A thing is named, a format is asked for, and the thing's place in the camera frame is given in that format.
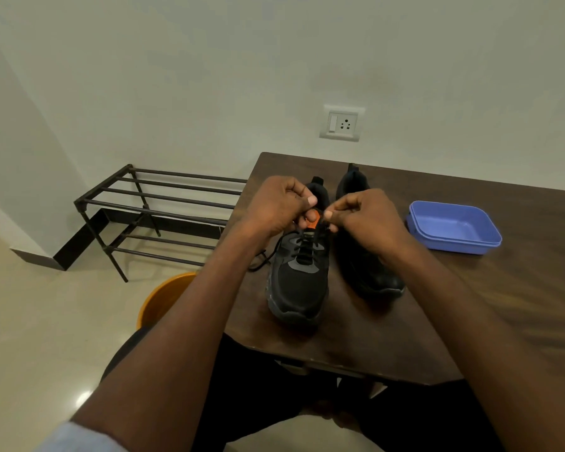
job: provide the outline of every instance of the white switch plate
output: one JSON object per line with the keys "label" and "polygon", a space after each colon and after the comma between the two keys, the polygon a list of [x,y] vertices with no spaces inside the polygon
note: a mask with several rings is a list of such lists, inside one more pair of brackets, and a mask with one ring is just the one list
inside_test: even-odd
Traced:
{"label": "white switch plate", "polygon": [[358,142],[365,112],[364,108],[324,105],[320,137]]}

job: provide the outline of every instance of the sleeve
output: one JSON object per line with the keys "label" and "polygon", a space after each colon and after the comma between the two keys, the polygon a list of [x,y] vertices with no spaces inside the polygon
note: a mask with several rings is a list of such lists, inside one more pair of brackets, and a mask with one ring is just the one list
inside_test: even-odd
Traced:
{"label": "sleeve", "polygon": [[94,432],[73,422],[57,427],[35,452],[128,452],[103,433]]}

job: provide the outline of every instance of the shoe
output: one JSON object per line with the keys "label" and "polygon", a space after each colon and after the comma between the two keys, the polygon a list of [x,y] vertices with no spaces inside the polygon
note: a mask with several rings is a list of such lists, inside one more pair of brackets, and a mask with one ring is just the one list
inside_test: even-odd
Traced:
{"label": "shoe", "polygon": [[[318,198],[314,209],[320,216],[330,204],[323,183],[315,176],[307,184]],[[281,237],[266,284],[270,311],[292,326],[317,326],[328,296],[330,232],[323,219],[311,227]]]}
{"label": "shoe", "polygon": [[[366,176],[350,163],[347,173],[337,187],[336,199],[367,190]],[[350,287],[361,298],[368,300],[393,299],[402,296],[406,285],[379,258],[364,249],[352,235],[340,228],[334,240],[339,271]]]}

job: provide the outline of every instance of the wooden table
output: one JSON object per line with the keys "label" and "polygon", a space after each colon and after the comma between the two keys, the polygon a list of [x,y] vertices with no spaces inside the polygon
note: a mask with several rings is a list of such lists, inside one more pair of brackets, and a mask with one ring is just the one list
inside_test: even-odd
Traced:
{"label": "wooden table", "polygon": [[[498,249],[482,257],[436,251],[436,257],[565,369],[565,191],[374,166],[360,170],[371,187],[387,192],[401,216],[415,200],[485,210],[503,236]],[[263,152],[228,226],[242,217],[268,176],[291,175],[303,182],[320,176],[332,197],[346,171],[346,163]],[[461,378],[409,291],[372,307],[347,287],[331,256],[322,323],[313,334],[301,334],[281,325],[267,308],[268,269],[246,274],[226,325],[226,333],[241,344],[387,380],[430,385]]]}

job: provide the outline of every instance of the shoelace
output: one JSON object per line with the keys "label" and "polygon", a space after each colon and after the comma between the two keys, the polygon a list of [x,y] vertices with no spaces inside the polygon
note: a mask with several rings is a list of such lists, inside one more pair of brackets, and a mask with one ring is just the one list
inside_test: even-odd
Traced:
{"label": "shoelace", "polygon": [[328,228],[328,224],[324,223],[321,220],[320,222],[318,222],[316,229],[313,232],[309,231],[308,233],[306,233],[305,231],[303,231],[302,233],[300,233],[297,230],[293,230],[288,233],[283,233],[283,235],[280,236],[276,245],[274,246],[272,253],[267,256],[265,249],[259,252],[256,257],[263,256],[264,260],[255,267],[249,267],[248,271],[251,273],[259,271],[266,263],[270,263],[270,259],[274,257],[274,254],[277,253],[277,250],[280,247],[281,242],[283,241],[282,238],[291,233],[297,233],[299,235],[297,246],[293,252],[295,258],[297,259],[297,263],[299,263],[300,265],[311,265],[312,261],[314,260],[314,244],[318,243],[317,241],[320,237],[321,232],[323,232],[326,228]]}

